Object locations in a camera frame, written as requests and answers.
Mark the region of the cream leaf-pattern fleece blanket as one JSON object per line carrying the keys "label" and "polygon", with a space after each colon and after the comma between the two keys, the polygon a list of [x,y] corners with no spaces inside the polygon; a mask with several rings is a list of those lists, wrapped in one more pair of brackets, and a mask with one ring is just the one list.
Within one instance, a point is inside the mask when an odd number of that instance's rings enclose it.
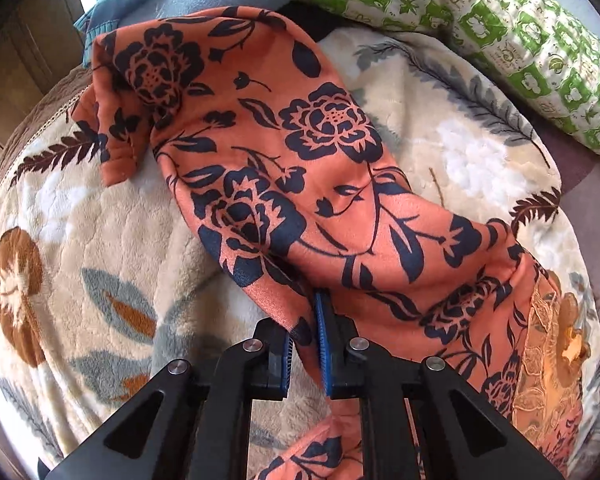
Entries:
{"label": "cream leaf-pattern fleece blanket", "polygon": [[[343,27],[322,41],[414,190],[477,221],[500,218],[562,283],[579,344],[583,418],[568,474],[600,460],[600,319],[565,171],[526,115],[440,41]],[[260,310],[206,255],[152,158],[106,188],[95,140],[71,119],[73,70],[0,162],[0,464],[33,479],[160,367],[245,336]]]}

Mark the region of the green white patterned pillow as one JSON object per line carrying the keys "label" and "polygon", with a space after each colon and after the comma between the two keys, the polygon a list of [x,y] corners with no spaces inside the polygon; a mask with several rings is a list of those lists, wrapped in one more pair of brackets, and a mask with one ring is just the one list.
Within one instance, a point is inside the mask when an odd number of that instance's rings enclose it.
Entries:
{"label": "green white patterned pillow", "polygon": [[435,36],[600,156],[600,38],[557,0],[306,0],[389,34]]}

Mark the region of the orange floral garment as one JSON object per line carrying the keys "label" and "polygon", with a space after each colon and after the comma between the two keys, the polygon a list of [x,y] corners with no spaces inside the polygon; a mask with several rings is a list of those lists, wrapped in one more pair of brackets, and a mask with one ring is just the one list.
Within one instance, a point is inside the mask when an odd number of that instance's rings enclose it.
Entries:
{"label": "orange floral garment", "polygon": [[[115,185],[154,155],[208,254],[321,379],[315,294],[393,356],[438,356],[560,472],[586,356],[558,278],[501,219],[417,195],[298,25],[249,6],[99,36],[73,113]],[[265,479],[366,479],[361,408],[332,412]]]}

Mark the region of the mauve bed sheet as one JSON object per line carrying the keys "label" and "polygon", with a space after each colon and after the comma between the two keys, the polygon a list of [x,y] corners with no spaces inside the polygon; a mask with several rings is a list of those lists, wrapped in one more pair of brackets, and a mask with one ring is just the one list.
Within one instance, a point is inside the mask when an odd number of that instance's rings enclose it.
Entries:
{"label": "mauve bed sheet", "polygon": [[538,115],[530,122],[562,176],[562,209],[576,231],[600,312],[600,156]]}

